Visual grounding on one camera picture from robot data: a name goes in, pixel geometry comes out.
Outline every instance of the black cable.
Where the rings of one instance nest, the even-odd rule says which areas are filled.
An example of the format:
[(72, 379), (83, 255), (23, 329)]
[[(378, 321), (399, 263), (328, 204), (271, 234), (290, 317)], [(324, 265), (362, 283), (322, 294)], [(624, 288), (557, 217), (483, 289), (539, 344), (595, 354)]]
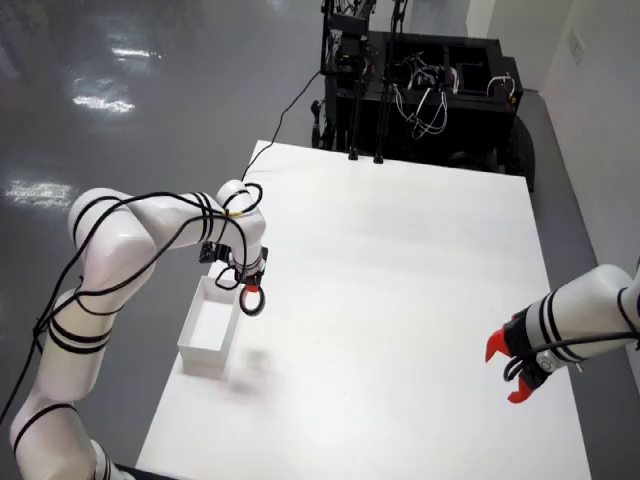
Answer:
[(2, 414), (0, 414), (0, 425), (2, 425), (2, 422), (4, 422), (4, 419), (7, 416), (7, 413), (9, 412), (9, 408), (11, 408), (11, 404), (13, 403), (13, 400), (16, 398), (16, 394), (18, 393), (18, 390), (20, 390), (20, 385), (22, 385), (24, 376), (27, 374), (29, 365), (31, 365), (31, 359), (33, 358), (33, 353), (35, 352), (35, 349), (36, 349), (36, 340), (33, 339), (31, 341), (31, 347), (29, 348), (29, 354), (27, 355), (27, 360), (24, 362), (24, 365), (22, 366), (22, 371), (20, 372), (18, 381), (14, 385), (13, 390), (11, 391), (11, 395), (9, 395), (9, 399), (7, 400), (7, 403), (2, 409)]
[(545, 343), (544, 345), (540, 345), (536, 348), (532, 348), (526, 353), (523, 353), (521, 355), (515, 355), (511, 360), (509, 360), (509, 362), (507, 363), (507, 366), (504, 368), (503, 377), (506, 382), (510, 382), (511, 380), (516, 378), (524, 368), (525, 362), (531, 357), (536, 356), (540, 352), (544, 352), (554, 348), (569, 347), (571, 345), (584, 345), (586, 343), (610, 342), (613, 340), (629, 340), (629, 339), (638, 340), (640, 339), (640, 336), (633, 332), (616, 332), (616, 333), (605, 333), (602, 335), (591, 335), (591, 336), (582, 337), (582, 338), (561, 340), (559, 342)]
[(296, 98), (293, 99), (293, 102), (291, 102), (291, 104), (284, 109), (284, 111), (280, 114), (280, 121), (278, 122), (278, 128), (276, 128), (276, 133), (273, 134), (273, 138), (271, 139), (271, 143), (269, 145), (267, 145), (266, 147), (264, 147), (262, 150), (260, 150), (258, 152), (258, 154), (253, 157), (253, 160), (251, 160), (249, 162), (249, 165), (247, 165), (247, 168), (244, 169), (244, 173), (242, 174), (242, 180), (244, 180), (244, 177), (247, 176), (247, 172), (249, 171), (249, 169), (251, 168), (251, 166), (256, 162), (256, 160), (258, 159), (258, 157), (260, 155), (262, 155), (262, 152), (264, 152), (265, 150), (267, 150), (268, 148), (271, 148), (273, 146), (273, 144), (276, 142), (276, 137), (278, 136), (278, 133), (280, 132), (280, 128), (282, 127), (282, 120), (284, 119), (284, 115), (291, 110), (291, 108), (296, 104), (296, 102), (300, 99), (300, 97), (302, 95), (304, 95), (304, 92), (307, 91), (307, 89), (309, 88), (309, 86), (311, 85), (311, 83), (316, 79), (316, 77), (318, 75), (320, 75), (320, 73), (322, 73), (322, 70), (318, 70), (313, 77), (311, 77), (311, 80), (309, 80), (307, 82), (307, 84), (304, 86), (304, 88), (302, 89), (302, 91), (296, 96)]
[[(243, 212), (240, 212), (241, 214), (244, 213), (248, 213), (249, 211), (253, 210), (255, 207), (258, 206), (258, 204), (260, 203), (260, 201), (262, 200), (262, 187), (258, 184), (247, 184), (247, 186), (253, 187), (253, 188), (257, 188), (258, 189), (258, 199), (252, 204), (250, 205), (248, 208), (246, 208)], [(58, 277), (58, 280), (56, 281), (56, 285), (54, 287), (54, 290), (49, 298), (49, 301), (47, 302), (47, 305), (43, 311), (43, 314), (38, 318), (36, 325), (33, 328), (33, 340), (31, 342), (31, 346), (29, 348), (29, 354), (27, 355), (27, 359), (22, 367), (22, 371), (20, 372), (20, 375), (18, 377), (18, 380), (16, 382), (16, 384), (14, 385), (14, 388), (11, 392), (11, 395), (9, 396), (9, 399), (7, 400), (7, 403), (5, 404), (3, 410), (2, 410), (2, 414), (0, 414), (0, 424), (2, 424), (7, 416), (7, 413), (9, 411), (9, 409), (11, 408), (11, 405), (13, 404), (13, 401), (15, 400), (15, 396), (17, 395), (20, 386), (22, 385), (22, 382), (24, 381), (24, 377), (29, 369), (29, 365), (31, 364), (31, 361), (33, 359), (33, 354), (35, 352), (36, 347), (38, 347), (38, 349), (40, 350), (40, 353), (42, 353), (42, 346), (40, 345), (40, 342), (38, 340), (38, 336), (43, 334), (44, 332), (46, 332), (47, 328), (49, 327), (49, 323), (51, 322), (51, 319), (54, 318), (56, 315), (58, 315), (65, 307), (67, 307), (69, 304), (71, 304), (74, 301), (78, 301), (80, 297), (84, 297), (84, 296), (89, 296), (89, 297), (96, 297), (96, 296), (102, 296), (102, 295), (107, 295), (109, 293), (113, 293), (127, 285), (129, 285), (130, 283), (134, 282), (137, 278), (139, 278), (147, 269), (149, 269), (151, 267), (151, 265), (153, 265), (159, 258), (160, 256), (162, 256), (170, 247), (171, 245), (176, 241), (176, 239), (180, 236), (180, 234), (182, 234), (182, 232), (184, 231), (184, 229), (190, 225), (193, 222), (196, 221), (201, 221), (201, 220), (211, 220), (214, 218), (217, 219), (222, 219), (224, 220), (224, 226), (226, 226), (227, 223), (231, 223), (233, 224), (237, 229), (238, 232), (240, 233), (240, 237), (242, 239), (242, 245), (243, 245), (243, 250), (244, 250), (244, 262), (242, 264), (242, 270), (240, 273), (240, 277), (238, 280), (236, 280), (235, 285), (231, 286), (231, 287), (226, 287), (224, 285), (217, 285), (219, 288), (222, 288), (224, 290), (233, 290), (235, 289), (241, 282), (241, 279), (244, 278), (244, 275), (246, 273), (246, 261), (247, 261), (247, 240), (246, 240), (246, 236), (244, 234), (244, 231), (240, 228), (240, 225), (238, 224), (238, 222), (236, 222), (232, 217), (230, 217), (228, 215), (228, 212), (222, 212), (219, 210), (216, 210), (214, 208), (211, 207), (204, 207), (204, 210), (206, 210), (208, 213), (205, 215), (199, 215), (197, 217), (192, 217), (188, 220), (186, 220), (179, 228), (178, 230), (174, 233), (174, 235), (156, 252), (156, 254), (144, 265), (142, 266), (138, 271), (136, 271), (134, 274), (132, 274), (130, 277), (128, 277), (127, 279), (125, 279), (124, 281), (120, 282), (117, 285), (114, 285), (112, 287), (103, 289), (103, 290), (99, 290), (99, 291), (93, 291), (93, 292), (89, 292), (89, 291), (76, 291), (73, 295), (71, 295), (68, 299), (66, 299), (65, 301), (63, 301), (60, 305), (58, 305), (55, 309), (51, 310), (51, 307), (53, 306), (53, 303), (55, 302), (55, 299), (57, 298), (58, 292), (62, 286), (62, 283), (66, 277), (66, 275), (68, 274), (69, 270), (71, 270), (71, 268), (73, 267), (73, 265), (78, 261), (78, 259), (80, 258), (80, 256), (82, 255), (82, 253), (84, 252), (84, 250), (87, 248), (89, 242), (91, 241), (91, 239), (93, 238), (93, 236), (95, 235), (97, 229), (100, 227), (100, 225), (106, 220), (106, 218), (113, 213), (115, 210), (117, 210), (118, 208), (133, 203), (133, 202), (137, 202), (140, 200), (145, 200), (148, 198), (157, 198), (157, 197), (171, 197), (171, 198), (175, 198), (177, 200), (180, 200), (184, 203), (187, 203), (189, 205), (192, 205), (196, 208), (203, 208), (202, 205), (200, 203), (188, 200), (184, 197), (181, 197), (180, 195), (171, 193), (171, 192), (154, 192), (154, 193), (149, 193), (149, 194), (145, 194), (145, 195), (139, 195), (136, 197), (130, 197), (127, 198), (125, 200), (120, 200), (118, 202), (116, 202), (115, 204), (113, 204), (112, 206), (110, 206), (105, 212), (103, 212), (103, 214), (98, 218), (98, 220), (95, 222), (95, 224), (93, 225), (93, 227), (91, 228), (91, 230), (89, 231), (89, 233), (87, 234), (85, 240), (82, 242), (82, 245), (80, 246), (80, 248), (77, 250), (77, 252), (75, 253), (75, 255), (73, 256), (73, 258), (69, 261), (69, 263), (65, 266), (65, 268), (63, 269), (62, 273), (60, 274), (60, 276)]]

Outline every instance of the electrical wiring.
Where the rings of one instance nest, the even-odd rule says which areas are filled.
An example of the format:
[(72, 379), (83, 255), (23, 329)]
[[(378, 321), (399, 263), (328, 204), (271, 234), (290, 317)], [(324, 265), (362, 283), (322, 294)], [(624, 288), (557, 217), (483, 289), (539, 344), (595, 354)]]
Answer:
[[(211, 207), (207, 207), (207, 206), (202, 206), (200, 203), (197, 203), (195, 201), (189, 200), (187, 198), (183, 198), (177, 194), (174, 193), (170, 193), (170, 192), (154, 192), (154, 193), (149, 193), (149, 194), (145, 194), (145, 195), (139, 195), (136, 197), (131, 197), (125, 200), (120, 200), (118, 202), (116, 202), (115, 204), (113, 204), (111, 207), (109, 207), (96, 221), (96, 223), (93, 225), (93, 227), (91, 228), (91, 230), (89, 231), (89, 233), (87, 234), (87, 237), (85, 238), (84, 242), (82, 243), (82, 245), (78, 248), (78, 250), (76, 251), (76, 254), (73, 256), (73, 258), (69, 261), (69, 263), (65, 266), (65, 268), (63, 269), (62, 273), (60, 274), (60, 276), (58, 277), (58, 280), (56, 281), (56, 285), (54, 287), (54, 290), (49, 298), (49, 301), (47, 302), (47, 305), (43, 311), (43, 314), (39, 317), (38, 321), (36, 322), (36, 325), (33, 327), (32, 333), (33, 333), (33, 339), (31, 342), (31, 346), (29, 348), (29, 353), (27, 355), (26, 361), (22, 367), (22, 370), (20, 372), (20, 375), (18, 376), (18, 380), (16, 381), (16, 384), (14, 385), (14, 388), (2, 410), (2, 413), (0, 413), (0, 424), (2, 424), (7, 416), (7, 413), (9, 411), (9, 409), (11, 408), (11, 405), (13, 404), (13, 401), (15, 400), (16, 394), (18, 393), (20, 386), (22, 385), (22, 382), (24, 381), (26, 372), (29, 369), (29, 366), (31, 364), (31, 361), (33, 359), (33, 355), (35, 353), (35, 349), (36, 346), (39, 346), (39, 341), (38, 341), (38, 337), (40, 335), (42, 335), (43, 333), (45, 333), (49, 327), (49, 324), (51, 322), (51, 319), (54, 318), (56, 315), (58, 315), (65, 307), (67, 307), (69, 304), (71, 304), (74, 301), (78, 301), (81, 297), (96, 297), (96, 296), (102, 296), (102, 295), (107, 295), (109, 293), (113, 293), (121, 288), (124, 288), (125, 286), (131, 284), (132, 282), (134, 282), (137, 278), (139, 278), (144, 272), (146, 272), (170, 247), (171, 245), (176, 241), (176, 239), (180, 236), (180, 234), (184, 231), (184, 229), (190, 225), (193, 222), (196, 221), (202, 221), (202, 220), (210, 220), (210, 219), (221, 219), (224, 220), (225, 222), (225, 227), (227, 225), (227, 223), (231, 223), (232, 225), (234, 225), (237, 229), (238, 232), (240, 234), (240, 237), (242, 239), (242, 245), (243, 245), (243, 251), (244, 251), (244, 261), (242, 264), (242, 269), (240, 272), (240, 276), (236, 279), (236, 283), (232, 286), (225, 286), (225, 285), (220, 285), (219, 283), (219, 279), (220, 276), (218, 277), (218, 279), (216, 279), (216, 285), (220, 288), (223, 288), (225, 290), (233, 290), (235, 289), (241, 282), (241, 279), (244, 278), (245, 276), (245, 272), (246, 272), (246, 258), (247, 258), (247, 241), (246, 241), (246, 237), (244, 234), (244, 231), (242, 230), (242, 228), (240, 228), (240, 225), (237, 223), (237, 221), (234, 219), (234, 217), (238, 217), (238, 216), (242, 216), (244, 214), (247, 214), (249, 212), (251, 212), (253, 209), (255, 209), (260, 201), (262, 200), (262, 195), (263, 195), (263, 190), (262, 187), (259, 184), (256, 183), (247, 183), (245, 185), (246, 187), (253, 187), (256, 188), (258, 190), (258, 199), (256, 201), (254, 201), (254, 203), (252, 205), (250, 205), (249, 207), (245, 208), (244, 210), (240, 211), (240, 212), (234, 212), (234, 213), (230, 213), (228, 211), (221, 211), (221, 210), (216, 210), (214, 208)], [(87, 246), (89, 245), (89, 242), (91, 241), (91, 239), (93, 238), (93, 236), (95, 235), (98, 227), (106, 220), (106, 218), (113, 213), (115, 210), (117, 210), (118, 208), (121, 208), (122, 206), (125, 206), (127, 204), (136, 202), (136, 201), (140, 201), (140, 200), (144, 200), (147, 198), (158, 198), (158, 197), (171, 197), (171, 198), (175, 198), (178, 199), (184, 203), (187, 203), (189, 205), (192, 205), (194, 207), (197, 207), (205, 212), (207, 212), (206, 214), (203, 215), (199, 215), (197, 217), (192, 217), (188, 220), (186, 220), (177, 230), (176, 232), (173, 234), (173, 236), (160, 248), (157, 250), (157, 252), (155, 253), (155, 255), (149, 259), (149, 261), (147, 261), (147, 263), (145, 263), (145, 265), (143, 265), (140, 269), (138, 269), (134, 274), (132, 274), (131, 276), (129, 276), (127, 279), (123, 280), (122, 282), (113, 285), (109, 288), (103, 289), (103, 290), (99, 290), (99, 291), (76, 291), (74, 292), (69, 298), (67, 298), (66, 300), (64, 300), (63, 302), (60, 303), (60, 305), (58, 305), (56, 308), (54, 308), (53, 310), (51, 309), (53, 306), (53, 303), (55, 302), (55, 299), (58, 296), (59, 290), (62, 286), (62, 283), (66, 277), (66, 275), (68, 274), (69, 270), (71, 270), (71, 268), (73, 267), (73, 265), (78, 261), (78, 259), (80, 258), (80, 256), (82, 255), (82, 253), (84, 252), (84, 250), (87, 248)]]
[[(404, 100), (402, 99), (402, 94), (400, 93), (398, 86), (396, 84), (392, 84), (392, 86), (396, 93), (395, 103), (396, 103), (396, 107), (398, 108), (398, 112), (407, 123), (413, 124), (413, 130), (411, 132), (411, 136), (414, 140), (420, 140), (426, 133), (429, 133), (430, 135), (439, 135), (445, 130), (447, 126), (447, 121), (448, 121), (448, 105), (447, 105), (447, 96), (445, 92), (440, 92), (440, 98), (441, 98), (440, 106), (438, 107), (436, 114), (431, 120), (431, 123), (426, 124), (424, 121), (422, 121), (418, 117), (418, 115), (420, 114), (420, 111), (422, 110), (422, 105), (424, 104), (427, 96), (431, 92), (431, 89), (428, 88), (427, 91), (422, 96), (422, 99), (420, 100), (420, 104), (418, 105), (418, 109), (416, 110), (416, 112), (412, 113), (411, 115), (407, 115), (404, 111)], [(440, 112), (442, 111), (443, 108), (444, 108), (444, 118), (443, 118), (442, 124), (440, 126), (434, 126), (434, 123), (438, 119), (438, 116), (440, 115)]]
[[(444, 108), (444, 118), (442, 121), (442, 125), (440, 125), (439, 127), (434, 127), (433, 124), (437, 120), (438, 115), (440, 114), (440, 111), (442, 111), (443, 108)], [(424, 122), (421, 122), (421, 124), (416, 123), (416, 125), (414, 126), (414, 129), (412, 132), (412, 136), (414, 140), (420, 140), (425, 135), (425, 133), (428, 133), (430, 135), (440, 135), (442, 132), (444, 132), (447, 126), (448, 118), (449, 116), (448, 116), (447, 96), (445, 92), (441, 92), (440, 106), (438, 107), (436, 114), (433, 116), (433, 120), (431, 120), (431, 123), (429, 125), (425, 125)], [(420, 133), (416, 137), (415, 132), (418, 126), (422, 128), (422, 133)]]
[(509, 75), (504, 75), (501, 77), (493, 77), (489, 82), (489, 85), (487, 85), (487, 97), (489, 96), (489, 92), (491, 91), (491, 85), (493, 85), (493, 82), (502, 81), (502, 85), (504, 86), (504, 83), (507, 80), (511, 81), (511, 93), (509, 93), (509, 98), (513, 97), (513, 94), (516, 91), (516, 81)]
[(572, 345), (584, 345), (587, 343), (598, 343), (598, 342), (610, 342), (613, 340), (640, 340), (640, 335), (634, 332), (613, 332), (613, 333), (605, 333), (602, 335), (592, 335), (588, 337), (582, 338), (574, 338), (568, 340), (561, 340), (559, 342), (546, 343), (544, 345), (540, 345), (539, 347), (532, 348), (527, 353), (522, 355), (514, 355), (514, 357), (509, 360), (507, 366), (504, 368), (503, 377), (506, 382), (510, 382), (514, 378), (518, 376), (518, 374), (525, 367), (525, 363), (527, 360), (530, 360), (532, 357), (535, 357), (538, 353), (545, 352), (547, 350), (552, 350), (555, 348), (561, 347), (569, 347)]
[(304, 86), (304, 88), (302, 89), (302, 91), (296, 96), (296, 98), (293, 99), (293, 102), (291, 102), (291, 104), (285, 108), (282, 113), (280, 114), (280, 121), (278, 122), (278, 128), (276, 128), (275, 133), (273, 134), (273, 138), (271, 139), (271, 143), (269, 143), (269, 145), (267, 145), (266, 147), (264, 147), (262, 150), (260, 150), (255, 157), (253, 157), (253, 160), (251, 160), (249, 162), (249, 164), (247, 165), (247, 168), (244, 169), (244, 173), (242, 174), (242, 180), (244, 180), (244, 177), (247, 176), (247, 172), (249, 171), (249, 169), (253, 166), (254, 163), (256, 163), (256, 160), (258, 160), (258, 157), (260, 155), (262, 155), (262, 153), (271, 148), (273, 146), (273, 144), (276, 142), (276, 138), (278, 137), (278, 133), (280, 132), (280, 128), (282, 127), (282, 121), (284, 120), (284, 116), (285, 114), (291, 110), (293, 108), (293, 106), (296, 104), (296, 102), (300, 99), (300, 97), (302, 95), (304, 95), (304, 92), (307, 91), (307, 89), (309, 88), (309, 86), (313, 83), (313, 81), (316, 79), (316, 77), (318, 75), (320, 75), (320, 73), (322, 73), (322, 70), (318, 70), (312, 77), (311, 79), (307, 82), (307, 84)]

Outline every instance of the white box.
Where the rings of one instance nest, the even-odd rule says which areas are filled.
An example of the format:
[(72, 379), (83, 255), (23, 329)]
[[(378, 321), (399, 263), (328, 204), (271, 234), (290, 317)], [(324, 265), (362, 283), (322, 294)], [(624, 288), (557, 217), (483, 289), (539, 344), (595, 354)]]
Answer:
[(178, 339), (185, 367), (224, 367), (240, 316), (239, 290), (226, 291), (216, 287), (215, 278), (200, 278)]

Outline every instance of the white wall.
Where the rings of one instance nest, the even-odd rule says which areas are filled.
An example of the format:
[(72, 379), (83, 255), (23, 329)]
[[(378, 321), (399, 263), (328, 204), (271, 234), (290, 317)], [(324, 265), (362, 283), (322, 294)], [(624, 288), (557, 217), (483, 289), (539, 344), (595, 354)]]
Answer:
[(572, 1), (495, 0), (488, 37), (515, 57), (526, 88), (544, 88)]
[(467, 34), (470, 37), (487, 38), (489, 23), (496, 0), (470, 0), (467, 12)]
[[(575, 0), (544, 89), (598, 262), (632, 275), (640, 255), (639, 25), (637, 0)], [(586, 47), (579, 66), (569, 51), (570, 28)]]

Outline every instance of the wheel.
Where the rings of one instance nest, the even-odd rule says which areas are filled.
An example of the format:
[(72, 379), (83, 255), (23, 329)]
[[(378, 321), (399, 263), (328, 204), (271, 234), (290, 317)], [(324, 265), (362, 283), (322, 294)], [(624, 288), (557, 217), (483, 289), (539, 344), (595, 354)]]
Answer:
[(533, 192), (536, 154), (529, 129), (518, 116), (513, 121), (509, 144), (499, 153), (498, 160), (507, 174), (523, 176), (529, 191)]

